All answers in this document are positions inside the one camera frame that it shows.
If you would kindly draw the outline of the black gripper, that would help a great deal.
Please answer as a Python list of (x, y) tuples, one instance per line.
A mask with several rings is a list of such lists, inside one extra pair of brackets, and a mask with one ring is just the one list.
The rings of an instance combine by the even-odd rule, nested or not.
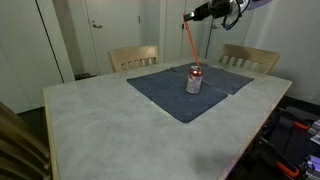
[(211, 3), (204, 3), (194, 11), (183, 16), (184, 21), (201, 21), (208, 16), (214, 19), (229, 16), (236, 10), (240, 9), (237, 0), (212, 0)]

